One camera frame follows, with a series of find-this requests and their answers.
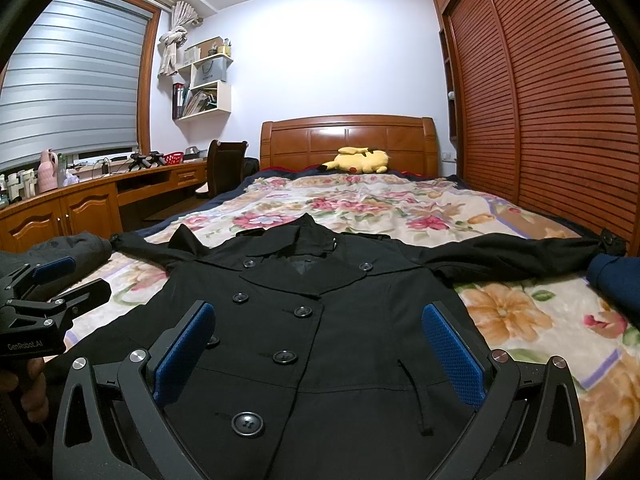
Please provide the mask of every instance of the curtain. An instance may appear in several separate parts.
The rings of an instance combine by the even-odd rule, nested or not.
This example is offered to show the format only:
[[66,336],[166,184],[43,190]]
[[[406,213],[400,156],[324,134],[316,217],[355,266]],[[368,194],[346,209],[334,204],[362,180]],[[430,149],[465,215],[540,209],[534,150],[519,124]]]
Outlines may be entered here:
[[198,19],[198,15],[188,3],[176,2],[171,12],[171,30],[160,36],[161,43],[164,44],[162,52],[162,62],[158,75],[172,75],[176,72],[175,55],[179,46],[183,46],[187,41],[188,23]]
[[40,152],[138,144],[138,77],[152,13],[122,0],[53,0],[7,65],[0,94],[0,173]]

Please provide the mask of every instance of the yellow stuffed toy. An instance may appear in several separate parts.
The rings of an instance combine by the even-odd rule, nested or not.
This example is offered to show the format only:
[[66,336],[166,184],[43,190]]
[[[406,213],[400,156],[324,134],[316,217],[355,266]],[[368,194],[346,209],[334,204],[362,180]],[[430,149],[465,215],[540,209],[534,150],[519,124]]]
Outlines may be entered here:
[[369,151],[369,148],[340,148],[331,162],[320,166],[319,170],[343,170],[350,173],[385,173],[389,156],[380,150]]

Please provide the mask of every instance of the bed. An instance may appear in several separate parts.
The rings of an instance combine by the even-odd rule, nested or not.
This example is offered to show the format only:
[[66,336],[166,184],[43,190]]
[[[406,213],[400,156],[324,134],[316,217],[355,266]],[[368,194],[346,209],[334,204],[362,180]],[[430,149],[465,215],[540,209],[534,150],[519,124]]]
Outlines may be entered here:
[[[387,150],[390,172],[305,170],[331,160],[338,148],[348,145]],[[306,212],[337,232],[384,233],[421,246],[491,232],[528,238],[577,236],[564,222],[468,189],[455,178],[438,177],[430,118],[368,115],[267,122],[260,163],[270,169],[246,179],[241,189],[144,235],[151,242],[164,242],[185,224],[205,245],[216,246],[238,231],[280,225]],[[68,348],[147,302],[166,282],[163,270],[119,253],[83,282],[95,278],[111,284],[111,300],[76,319],[66,335]],[[553,354],[566,358],[580,400],[587,478],[598,478],[640,415],[640,332],[581,276],[459,283],[456,291],[491,348],[504,348],[527,362],[546,363]]]

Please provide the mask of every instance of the cabinet door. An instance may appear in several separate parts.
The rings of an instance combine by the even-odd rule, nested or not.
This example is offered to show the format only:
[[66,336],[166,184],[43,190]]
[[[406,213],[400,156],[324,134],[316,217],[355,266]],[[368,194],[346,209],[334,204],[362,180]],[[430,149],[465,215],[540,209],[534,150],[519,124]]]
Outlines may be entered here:
[[5,251],[22,253],[31,246],[64,235],[58,199],[18,211],[0,221]]
[[91,187],[61,197],[66,228],[71,234],[89,231],[102,238],[122,232],[115,184]]

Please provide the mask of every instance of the black bag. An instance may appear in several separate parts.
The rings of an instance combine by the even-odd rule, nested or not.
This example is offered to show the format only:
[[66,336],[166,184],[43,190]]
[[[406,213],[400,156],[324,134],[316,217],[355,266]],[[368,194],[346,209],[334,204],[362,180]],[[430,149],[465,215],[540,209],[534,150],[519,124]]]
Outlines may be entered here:
[[260,171],[260,161],[257,158],[251,158],[246,156],[244,158],[244,168],[242,169],[242,178],[252,176],[254,173]]

